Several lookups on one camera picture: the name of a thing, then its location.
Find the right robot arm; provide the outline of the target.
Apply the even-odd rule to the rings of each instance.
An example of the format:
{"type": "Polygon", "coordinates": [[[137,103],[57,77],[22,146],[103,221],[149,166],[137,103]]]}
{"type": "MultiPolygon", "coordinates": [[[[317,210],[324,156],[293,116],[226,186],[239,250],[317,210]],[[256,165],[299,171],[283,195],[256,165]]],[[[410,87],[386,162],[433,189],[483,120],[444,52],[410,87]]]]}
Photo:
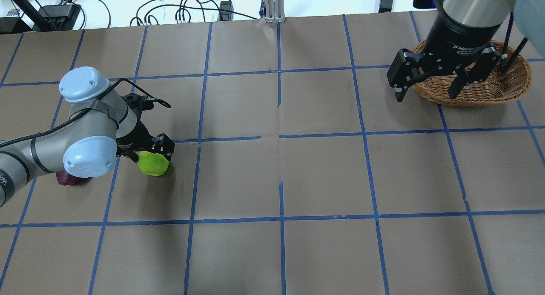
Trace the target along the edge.
{"type": "Polygon", "coordinates": [[[463,88],[484,81],[502,58],[492,38],[511,14],[520,33],[544,54],[544,0],[434,0],[438,14],[420,52],[400,49],[387,80],[402,102],[407,90],[431,77],[454,75],[455,99],[463,88]]]}

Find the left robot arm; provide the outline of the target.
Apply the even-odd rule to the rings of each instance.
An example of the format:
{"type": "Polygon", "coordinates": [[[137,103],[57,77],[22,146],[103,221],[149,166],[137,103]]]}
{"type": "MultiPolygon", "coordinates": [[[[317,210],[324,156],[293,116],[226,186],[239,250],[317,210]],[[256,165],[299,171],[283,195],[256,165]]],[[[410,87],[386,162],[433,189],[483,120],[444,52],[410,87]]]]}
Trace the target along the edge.
{"type": "Polygon", "coordinates": [[[166,134],[152,136],[141,115],[154,103],[171,105],[144,90],[119,95],[119,78],[111,83],[97,69],[83,66],[60,80],[60,93],[70,103],[69,119],[45,132],[1,140],[1,204],[33,179],[66,172],[76,178],[98,178],[110,173],[117,157],[138,163],[144,153],[156,154],[163,175],[175,152],[166,134]]]}

